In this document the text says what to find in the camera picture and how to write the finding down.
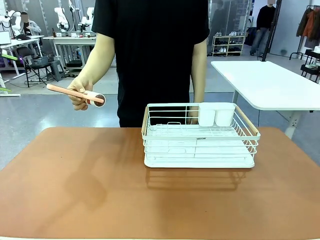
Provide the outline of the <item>person's left hand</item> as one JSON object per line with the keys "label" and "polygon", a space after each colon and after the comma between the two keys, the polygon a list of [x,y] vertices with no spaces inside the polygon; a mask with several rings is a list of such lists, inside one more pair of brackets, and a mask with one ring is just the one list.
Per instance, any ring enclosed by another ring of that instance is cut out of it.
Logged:
{"label": "person's left hand", "polygon": [[191,106],[187,114],[186,123],[188,125],[197,125],[198,120],[199,120],[199,107]]}

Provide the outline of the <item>person's right hand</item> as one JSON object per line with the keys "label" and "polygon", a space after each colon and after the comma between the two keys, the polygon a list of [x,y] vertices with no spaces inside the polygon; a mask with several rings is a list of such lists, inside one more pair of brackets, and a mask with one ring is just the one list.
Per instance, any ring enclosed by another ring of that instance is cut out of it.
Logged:
{"label": "person's right hand", "polygon": [[[68,89],[84,93],[85,91],[92,91],[93,90],[93,82],[87,78],[78,75],[68,86]],[[69,99],[71,100],[71,103],[73,105],[73,108],[76,111],[85,111],[88,109],[88,105],[86,103],[86,100],[84,98],[75,97],[72,95],[69,95]]]}

